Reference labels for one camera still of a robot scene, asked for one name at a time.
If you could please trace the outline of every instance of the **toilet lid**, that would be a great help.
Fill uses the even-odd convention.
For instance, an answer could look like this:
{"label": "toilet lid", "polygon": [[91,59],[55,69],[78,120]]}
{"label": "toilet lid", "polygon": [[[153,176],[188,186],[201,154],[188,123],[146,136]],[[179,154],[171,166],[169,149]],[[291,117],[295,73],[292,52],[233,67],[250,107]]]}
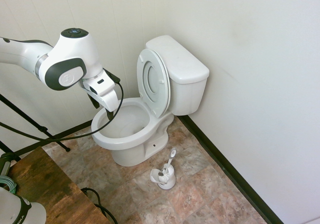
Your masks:
{"label": "toilet lid", "polygon": [[167,68],[155,51],[145,49],[137,62],[137,79],[140,97],[159,118],[170,103],[170,81]]}

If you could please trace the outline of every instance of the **toilet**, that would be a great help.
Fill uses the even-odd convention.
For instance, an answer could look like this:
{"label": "toilet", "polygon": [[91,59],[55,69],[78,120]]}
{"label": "toilet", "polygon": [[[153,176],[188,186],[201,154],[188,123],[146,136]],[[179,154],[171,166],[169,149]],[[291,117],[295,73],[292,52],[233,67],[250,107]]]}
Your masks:
{"label": "toilet", "polygon": [[[122,166],[138,165],[166,146],[174,115],[198,109],[209,76],[209,69],[170,36],[145,46],[137,61],[140,97],[124,99],[114,120],[93,134]],[[92,131],[108,122],[105,111],[93,118]]]}

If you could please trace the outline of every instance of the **baseboard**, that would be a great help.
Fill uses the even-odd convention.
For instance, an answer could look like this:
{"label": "baseboard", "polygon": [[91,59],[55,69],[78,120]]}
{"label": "baseboard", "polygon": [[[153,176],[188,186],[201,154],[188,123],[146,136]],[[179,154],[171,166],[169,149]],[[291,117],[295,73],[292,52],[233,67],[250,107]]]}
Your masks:
{"label": "baseboard", "polygon": [[[59,133],[57,135],[54,135],[53,137],[54,137],[54,139],[64,138],[64,137],[66,137],[68,135],[71,135],[71,134],[73,134],[73,133],[75,133],[75,132],[77,132],[79,130],[82,130],[84,128],[87,128],[88,126],[91,126],[91,122],[92,122],[92,120],[87,121],[87,122],[85,122],[83,124],[80,124],[80,125],[77,125],[77,126],[71,128],[69,130],[66,130],[66,131],[63,131],[63,132],[61,132],[61,133]],[[25,148],[22,148],[22,149],[16,151],[15,154],[17,156],[20,156],[20,155],[26,154],[26,153],[36,149],[39,146],[45,146],[47,144],[48,144],[48,142],[46,142],[46,141],[39,141],[39,142],[37,142],[35,144],[32,144],[30,146],[27,146]]]}
{"label": "baseboard", "polygon": [[231,165],[225,156],[217,149],[217,147],[208,139],[208,137],[199,129],[199,127],[197,127],[191,118],[187,115],[178,116],[178,118],[191,132],[191,134],[197,138],[206,152],[221,167],[229,179],[236,185],[236,187],[265,219],[265,221],[269,224],[284,224],[255,192],[255,190],[246,182],[240,173]]}

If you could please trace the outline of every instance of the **toilet brush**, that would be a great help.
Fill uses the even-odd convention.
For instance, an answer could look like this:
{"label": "toilet brush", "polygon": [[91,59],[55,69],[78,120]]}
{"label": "toilet brush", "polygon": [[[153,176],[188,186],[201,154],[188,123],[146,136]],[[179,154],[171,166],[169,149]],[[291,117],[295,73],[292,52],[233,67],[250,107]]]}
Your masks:
{"label": "toilet brush", "polygon": [[152,182],[155,182],[158,184],[158,186],[161,189],[171,189],[175,183],[176,183],[176,178],[175,178],[175,169],[171,165],[171,161],[176,155],[176,149],[172,148],[169,154],[169,161],[168,163],[164,164],[162,170],[158,169],[152,169],[150,173],[150,180]]}

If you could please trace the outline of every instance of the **tile floor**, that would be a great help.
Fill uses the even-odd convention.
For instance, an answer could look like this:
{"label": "tile floor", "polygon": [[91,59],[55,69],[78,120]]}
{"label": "tile floor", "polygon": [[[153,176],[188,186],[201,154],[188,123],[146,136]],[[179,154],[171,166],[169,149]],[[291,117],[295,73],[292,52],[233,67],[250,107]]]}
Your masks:
{"label": "tile floor", "polygon": [[[133,167],[117,165],[91,136],[65,141],[70,152],[54,143],[43,148],[80,188],[95,189],[119,224],[266,224],[178,118],[167,131],[165,149]],[[163,167],[172,147],[177,149],[176,184],[162,190],[149,174]]]}

